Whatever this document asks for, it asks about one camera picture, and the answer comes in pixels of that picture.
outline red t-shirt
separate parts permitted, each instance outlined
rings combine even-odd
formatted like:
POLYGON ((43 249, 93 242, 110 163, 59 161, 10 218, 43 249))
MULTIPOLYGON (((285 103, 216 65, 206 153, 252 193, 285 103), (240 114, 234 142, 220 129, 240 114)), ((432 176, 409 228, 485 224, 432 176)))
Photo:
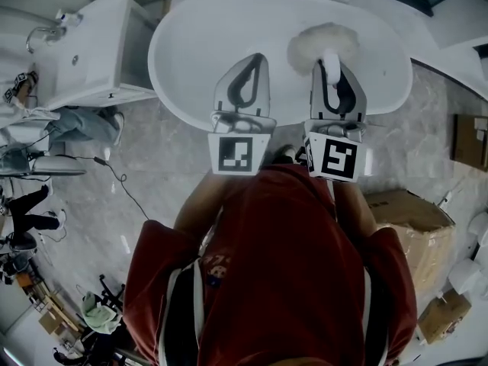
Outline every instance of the red t-shirt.
MULTIPOLYGON (((298 165, 273 165, 226 197, 202 258, 205 325, 200 366, 264 366, 289 358, 364 362, 364 266, 390 297, 388 359, 416 326, 412 278, 391 228, 349 239, 324 181, 298 165)), ((158 363, 169 275, 197 258, 190 236, 144 224, 130 266, 124 321, 158 363)))

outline faucet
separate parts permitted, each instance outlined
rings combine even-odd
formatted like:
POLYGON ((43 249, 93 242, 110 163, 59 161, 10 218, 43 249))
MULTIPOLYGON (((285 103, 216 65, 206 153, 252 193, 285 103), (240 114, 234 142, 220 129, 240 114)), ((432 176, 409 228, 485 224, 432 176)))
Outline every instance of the faucet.
POLYGON ((47 33, 49 34, 47 37, 47 40, 60 40, 64 35, 66 34, 66 28, 65 27, 35 27, 29 35, 27 35, 27 41, 25 43, 25 47, 29 51, 30 54, 34 53, 34 49, 32 48, 31 44, 31 37, 34 35, 34 33, 40 32, 40 33, 47 33))

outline tiled floor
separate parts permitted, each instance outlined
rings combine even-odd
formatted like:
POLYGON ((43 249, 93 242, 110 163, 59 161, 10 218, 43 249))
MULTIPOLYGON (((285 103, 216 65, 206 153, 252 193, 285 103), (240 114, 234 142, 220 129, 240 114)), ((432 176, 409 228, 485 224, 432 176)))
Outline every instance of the tiled floor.
MULTIPOLYGON (((207 134, 178 120, 157 100, 127 104, 121 110, 126 126, 111 164, 118 175, 127 174, 127 189, 148 216, 171 226, 185 198, 210 168, 207 134)), ((408 188, 436 203, 452 191, 447 207, 457 223, 452 261, 470 253, 473 240, 467 236, 467 224, 488 197, 485 174, 449 159, 455 113, 488 114, 488 104, 414 66, 413 89, 404 106, 368 119, 364 140, 374 149, 373 175, 360 180, 366 192, 408 188)), ((271 148, 299 144, 301 135, 302 126, 279 127, 271 148)), ((77 156, 103 156, 97 143, 71 145, 68 150, 77 156)), ((84 290, 100 292, 100 274, 112 284, 125 282, 144 221, 109 168, 80 161, 88 173, 55 178, 54 197, 36 209, 66 209, 67 237, 59 243, 48 239, 36 259, 43 274, 76 303, 84 290)), ((23 182, 25 191, 37 186, 23 182)))

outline cleaning brush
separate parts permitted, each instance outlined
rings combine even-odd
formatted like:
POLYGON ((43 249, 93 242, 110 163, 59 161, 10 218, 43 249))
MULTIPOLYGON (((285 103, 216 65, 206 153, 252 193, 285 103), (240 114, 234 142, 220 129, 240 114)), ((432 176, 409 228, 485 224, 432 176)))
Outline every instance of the cleaning brush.
POLYGON ((321 59, 327 72, 327 84, 336 84, 341 77, 339 60, 348 61, 358 52, 358 34, 332 22, 308 28, 288 44, 288 62, 301 76, 309 75, 321 59))

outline freestanding bathtub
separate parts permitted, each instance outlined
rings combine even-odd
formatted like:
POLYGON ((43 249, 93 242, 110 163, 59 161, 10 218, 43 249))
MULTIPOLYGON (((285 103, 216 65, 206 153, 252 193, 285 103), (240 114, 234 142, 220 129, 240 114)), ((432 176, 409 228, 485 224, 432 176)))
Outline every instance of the freestanding bathtub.
POLYGON ((212 130, 214 89, 227 70, 252 53, 269 61, 270 117, 278 126, 310 119, 311 75, 288 64, 290 39, 335 22, 358 32, 360 52, 348 63, 368 100, 368 114, 400 107, 412 87, 412 65, 397 34, 360 8, 330 0, 186 0, 161 21, 148 55, 152 85, 177 117, 212 130))

